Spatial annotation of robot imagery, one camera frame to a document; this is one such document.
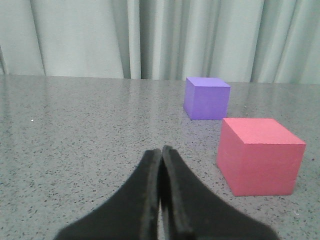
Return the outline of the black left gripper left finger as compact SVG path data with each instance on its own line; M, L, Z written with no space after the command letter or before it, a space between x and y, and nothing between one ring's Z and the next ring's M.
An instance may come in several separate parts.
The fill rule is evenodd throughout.
M57 240L156 240L161 151L147 150L138 166L104 204L63 228Z

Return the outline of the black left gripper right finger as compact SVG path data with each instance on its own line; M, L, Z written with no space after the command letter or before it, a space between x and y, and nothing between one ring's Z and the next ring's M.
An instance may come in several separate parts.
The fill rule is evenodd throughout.
M167 240L276 240L267 225L238 211L210 191L178 151L162 149L160 196Z

